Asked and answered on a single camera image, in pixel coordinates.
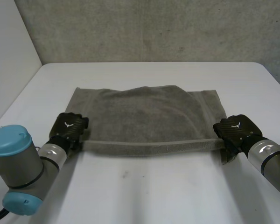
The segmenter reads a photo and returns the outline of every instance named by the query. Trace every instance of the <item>table surface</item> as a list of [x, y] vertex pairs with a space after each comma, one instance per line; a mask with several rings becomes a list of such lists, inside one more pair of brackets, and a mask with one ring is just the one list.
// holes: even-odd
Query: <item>table surface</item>
[[[245, 114], [280, 143], [280, 85], [257, 63], [52, 63], [37, 72], [0, 119], [42, 146], [76, 87], [127, 90], [177, 85], [217, 90], [227, 116]], [[1, 200], [7, 187], [0, 178]], [[245, 155], [222, 166], [218, 152], [153, 158], [81, 153], [60, 171], [39, 212], [0, 224], [280, 224], [280, 193]]]

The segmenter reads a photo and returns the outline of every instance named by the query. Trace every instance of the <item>gray wall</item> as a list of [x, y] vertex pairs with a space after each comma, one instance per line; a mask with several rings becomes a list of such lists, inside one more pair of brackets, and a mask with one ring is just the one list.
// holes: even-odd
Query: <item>gray wall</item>
[[43, 64], [230, 61], [280, 82], [280, 0], [15, 0]]

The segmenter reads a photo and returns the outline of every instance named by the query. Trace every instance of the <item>gray towel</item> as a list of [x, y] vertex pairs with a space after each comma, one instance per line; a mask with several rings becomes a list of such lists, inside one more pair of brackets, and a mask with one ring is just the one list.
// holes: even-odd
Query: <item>gray towel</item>
[[226, 118], [215, 90], [76, 88], [66, 112], [90, 119], [83, 150], [97, 154], [151, 156], [224, 148], [213, 131], [213, 124]]

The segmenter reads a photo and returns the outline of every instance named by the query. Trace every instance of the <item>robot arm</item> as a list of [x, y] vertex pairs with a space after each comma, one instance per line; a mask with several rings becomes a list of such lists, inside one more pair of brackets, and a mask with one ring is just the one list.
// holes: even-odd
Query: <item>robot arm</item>
[[0, 176], [9, 187], [2, 201], [6, 210], [28, 216], [37, 212], [69, 153], [81, 148], [88, 122], [80, 114], [61, 113], [38, 152], [24, 127], [0, 128]]
[[245, 115], [231, 116], [214, 125], [231, 155], [244, 152], [249, 162], [280, 192], [280, 145], [264, 138]]

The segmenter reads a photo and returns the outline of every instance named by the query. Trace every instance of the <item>white wall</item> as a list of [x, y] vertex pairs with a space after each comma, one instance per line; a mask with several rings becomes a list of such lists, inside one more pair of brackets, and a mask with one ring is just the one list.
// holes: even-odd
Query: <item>white wall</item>
[[0, 0], [0, 117], [41, 67], [13, 0]]

